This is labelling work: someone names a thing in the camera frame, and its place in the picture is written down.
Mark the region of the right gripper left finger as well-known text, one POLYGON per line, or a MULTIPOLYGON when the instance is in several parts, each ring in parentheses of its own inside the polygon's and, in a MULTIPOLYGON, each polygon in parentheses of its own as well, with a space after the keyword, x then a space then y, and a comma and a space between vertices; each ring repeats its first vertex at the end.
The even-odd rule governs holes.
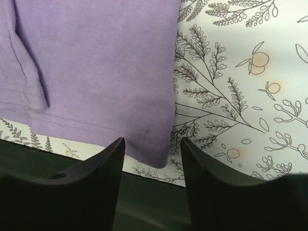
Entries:
POLYGON ((1 230, 110 231, 124 153, 123 138, 84 161, 1 141, 1 230))

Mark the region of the purple t shirt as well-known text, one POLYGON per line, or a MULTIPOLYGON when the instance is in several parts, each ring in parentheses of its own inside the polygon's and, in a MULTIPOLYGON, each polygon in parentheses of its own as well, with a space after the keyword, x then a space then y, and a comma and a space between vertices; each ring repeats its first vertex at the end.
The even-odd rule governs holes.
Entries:
POLYGON ((3 0, 0 115, 167 165, 179 0, 3 0))

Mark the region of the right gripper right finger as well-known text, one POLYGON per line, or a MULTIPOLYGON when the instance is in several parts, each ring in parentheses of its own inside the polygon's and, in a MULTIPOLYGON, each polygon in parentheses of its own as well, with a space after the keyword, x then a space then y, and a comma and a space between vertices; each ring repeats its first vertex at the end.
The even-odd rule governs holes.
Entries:
POLYGON ((195 231, 305 231, 308 177, 287 174, 261 180, 181 140, 186 192, 195 231))

